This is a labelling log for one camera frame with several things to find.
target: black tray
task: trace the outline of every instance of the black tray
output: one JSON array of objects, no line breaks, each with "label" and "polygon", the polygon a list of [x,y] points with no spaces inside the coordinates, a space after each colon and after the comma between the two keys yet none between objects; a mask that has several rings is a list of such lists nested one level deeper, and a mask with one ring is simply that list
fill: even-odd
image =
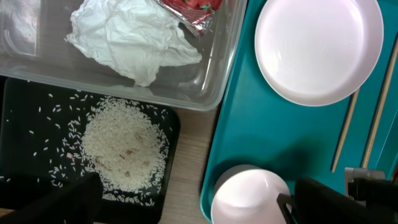
[{"label": "black tray", "polygon": [[[80,97],[88,94],[89,97],[85,102],[71,101],[70,96],[75,93],[78,93]],[[55,150],[56,147],[61,147],[62,139],[69,132],[67,124],[71,119],[75,119],[77,114],[80,115],[81,126],[78,131],[84,133],[87,124],[86,113],[103,97],[95,93],[77,92],[13,78],[6,81],[0,138],[0,175],[4,176],[0,179],[0,207],[20,209],[51,190],[55,190],[50,183],[52,179],[49,170],[60,164],[67,166],[67,163],[62,162],[66,160],[66,157],[60,158]],[[160,194],[147,196],[155,202],[153,207],[102,200],[101,211],[96,222],[158,223],[161,218],[180,132],[180,120],[170,108],[142,102],[140,104],[144,108],[142,112],[150,117],[152,123],[159,124],[159,128],[164,131],[170,143]],[[59,113],[52,112],[55,105],[62,106]],[[85,110],[71,111],[69,105],[74,108],[80,105]],[[159,116],[160,111],[163,110],[166,111],[164,114],[167,114],[164,119]],[[59,124],[61,129],[55,127],[55,123]],[[49,147],[46,153],[43,151],[44,147]]]}]

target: rice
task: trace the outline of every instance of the rice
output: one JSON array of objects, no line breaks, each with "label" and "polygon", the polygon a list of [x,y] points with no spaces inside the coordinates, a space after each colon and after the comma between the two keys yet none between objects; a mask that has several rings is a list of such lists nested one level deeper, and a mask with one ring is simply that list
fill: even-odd
[{"label": "rice", "polygon": [[95,165],[104,188],[133,192],[157,185],[161,179],[151,178],[163,176],[167,157],[160,151],[166,142],[159,125],[127,100],[101,100],[96,114],[86,115],[93,119],[81,138],[82,155]]}]

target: clear plastic container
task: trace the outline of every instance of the clear plastic container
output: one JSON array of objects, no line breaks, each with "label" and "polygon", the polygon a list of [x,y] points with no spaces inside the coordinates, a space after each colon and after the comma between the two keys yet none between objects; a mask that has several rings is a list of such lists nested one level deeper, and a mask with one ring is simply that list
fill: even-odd
[{"label": "clear plastic container", "polygon": [[147,88],[86,58],[64,38],[83,0],[0,0],[0,75],[193,110],[216,107],[238,45],[246,0],[224,0],[210,32],[186,39],[200,63],[161,67]]}]

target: wooden chopstick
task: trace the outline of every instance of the wooden chopstick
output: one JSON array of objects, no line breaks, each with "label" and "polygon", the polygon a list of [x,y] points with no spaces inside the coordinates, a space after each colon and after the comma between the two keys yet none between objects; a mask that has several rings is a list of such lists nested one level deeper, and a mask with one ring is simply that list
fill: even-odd
[{"label": "wooden chopstick", "polygon": [[396,65],[397,55],[398,55],[398,35],[396,37],[394,48],[392,49],[392,54],[390,62],[388,64],[387,73],[386,76],[384,77],[383,86],[381,88],[381,93],[379,95],[379,101],[377,103],[376,113],[374,114],[373,117],[371,131],[369,133],[368,141],[365,147],[365,153],[362,159],[362,164],[361,164],[362,168],[368,167],[369,159],[371,157],[372,148],[374,144],[374,139],[376,137],[377,129],[379,127],[380,118],[383,112],[383,107],[384,104],[386,103],[388,89],[390,88],[392,73],[394,72],[394,66]]},{"label": "wooden chopstick", "polygon": [[349,128],[349,124],[351,123],[351,119],[353,118],[354,109],[356,100],[358,99],[359,89],[354,92],[351,96],[351,100],[349,101],[348,112],[346,114],[346,119],[344,120],[343,130],[341,131],[340,138],[338,140],[337,149],[335,158],[333,159],[333,165],[331,166],[331,171],[335,172],[337,167],[337,162],[341,154],[341,150],[343,149],[344,141],[347,137],[347,132]]}]

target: red packaging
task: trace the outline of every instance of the red packaging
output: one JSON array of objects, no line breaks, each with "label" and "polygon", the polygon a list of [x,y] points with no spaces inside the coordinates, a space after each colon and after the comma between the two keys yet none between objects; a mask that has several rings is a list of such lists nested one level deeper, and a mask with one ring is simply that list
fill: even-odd
[{"label": "red packaging", "polygon": [[155,0],[195,35],[204,34],[222,0]]}]

